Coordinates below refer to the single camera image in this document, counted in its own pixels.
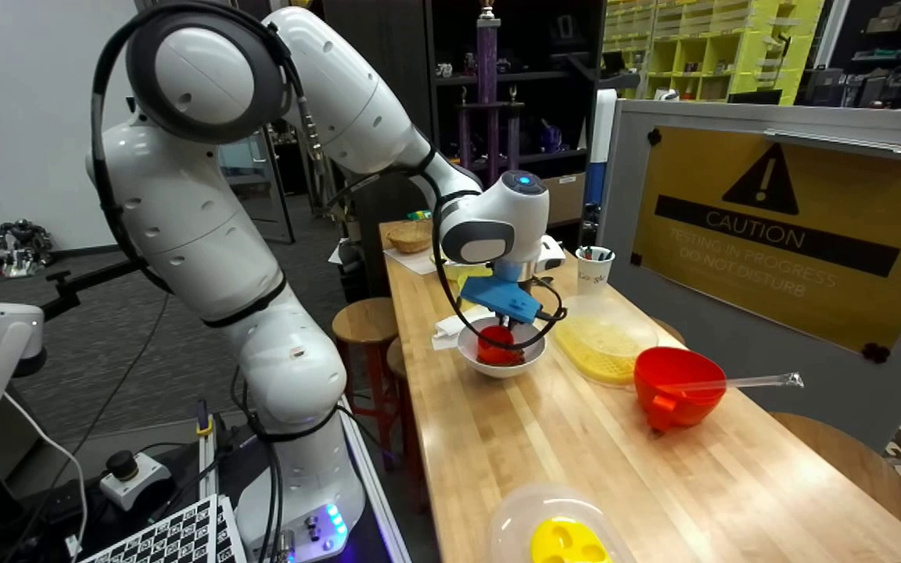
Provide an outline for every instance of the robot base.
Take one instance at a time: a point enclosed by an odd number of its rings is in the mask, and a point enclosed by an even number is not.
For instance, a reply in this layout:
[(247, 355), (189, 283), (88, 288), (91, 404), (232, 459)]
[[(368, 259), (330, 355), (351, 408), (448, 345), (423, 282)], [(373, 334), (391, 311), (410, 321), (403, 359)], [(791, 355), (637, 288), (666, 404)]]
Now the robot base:
[[(283, 494), (278, 512), (283, 525), (275, 545), (299, 563), (341, 553), (366, 499), (341, 415), (330, 415), (316, 434), (275, 443), (275, 455)], [(270, 470), (240, 492), (233, 516), (240, 540), (255, 553), (270, 516)]]

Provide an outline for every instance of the floor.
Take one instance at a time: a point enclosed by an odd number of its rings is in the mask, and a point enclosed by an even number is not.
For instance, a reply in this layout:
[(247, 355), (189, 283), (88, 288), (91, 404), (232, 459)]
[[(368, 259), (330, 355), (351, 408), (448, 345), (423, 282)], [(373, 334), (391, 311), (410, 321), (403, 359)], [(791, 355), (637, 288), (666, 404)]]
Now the floor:
[[(289, 198), (289, 210), (297, 243), (272, 243), (272, 249), (304, 307), (329, 328), (345, 307), (341, 276), (324, 263), (338, 230), (316, 218), (307, 198)], [(79, 276), (119, 259), (111, 249), (66, 255), (50, 272), (71, 269)], [(48, 303), (50, 296), (54, 288), (44, 276), (0, 282), (0, 300)], [(91, 476), (111, 450), (189, 441), (200, 401), (237, 419), (228, 401), (233, 373), (228, 345), (143, 276), (83, 292), (79, 310), (48, 326), (48, 353), (44, 373), (15, 381), (15, 392), (55, 441), (79, 450)], [(380, 467), (378, 476), (413, 559), (439, 559), (428, 512), (400, 489), (400, 476)], [(36, 454), (13, 489), (36, 492), (54, 473), (55, 459)]]

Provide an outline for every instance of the caution sign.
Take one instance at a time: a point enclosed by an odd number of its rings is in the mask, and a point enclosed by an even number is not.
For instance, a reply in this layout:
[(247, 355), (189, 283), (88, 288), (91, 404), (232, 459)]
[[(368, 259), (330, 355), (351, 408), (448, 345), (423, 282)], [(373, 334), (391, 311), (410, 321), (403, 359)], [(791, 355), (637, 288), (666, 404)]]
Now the caution sign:
[(901, 163), (664, 127), (635, 263), (886, 359), (901, 334)]

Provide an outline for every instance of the white wall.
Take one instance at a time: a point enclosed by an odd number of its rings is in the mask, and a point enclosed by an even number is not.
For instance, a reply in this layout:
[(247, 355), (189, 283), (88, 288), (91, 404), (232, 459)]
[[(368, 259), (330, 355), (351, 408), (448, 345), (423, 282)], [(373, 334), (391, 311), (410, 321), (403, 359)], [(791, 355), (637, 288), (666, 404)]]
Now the white wall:
[[(83, 174), (91, 74), (135, 0), (0, 0), (0, 222), (32, 218), (55, 246), (111, 243)], [(122, 60), (107, 122), (126, 114)]]
[(803, 392), (752, 392), (752, 398), (767, 408), (806, 411), (866, 443), (886, 443), (901, 423), (901, 337), (886, 363), (866, 363), (855, 350), (685, 292), (651, 269), (628, 265), (628, 255), (647, 178), (647, 130), (704, 127), (759, 133), (773, 127), (901, 142), (901, 112), (839, 107), (778, 109), (729, 104), (618, 104), (612, 127), (615, 139), (608, 164), (609, 178), (602, 226), (602, 243), (618, 253), (609, 282), (642, 310), (677, 326), (693, 350), (721, 363), (729, 375), (797, 370), (806, 381)]

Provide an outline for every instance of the clear plastic container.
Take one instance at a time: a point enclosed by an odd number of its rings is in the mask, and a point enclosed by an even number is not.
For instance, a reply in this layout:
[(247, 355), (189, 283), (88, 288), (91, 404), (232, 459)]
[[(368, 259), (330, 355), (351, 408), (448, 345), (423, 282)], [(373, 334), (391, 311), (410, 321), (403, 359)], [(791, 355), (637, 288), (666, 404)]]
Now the clear plastic container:
[(664, 330), (635, 307), (592, 293), (565, 307), (570, 316), (550, 334), (586, 375), (631, 381), (635, 355), (664, 345)]
[(563, 485), (526, 485), (487, 522), (495, 563), (626, 563), (635, 559), (605, 509)]

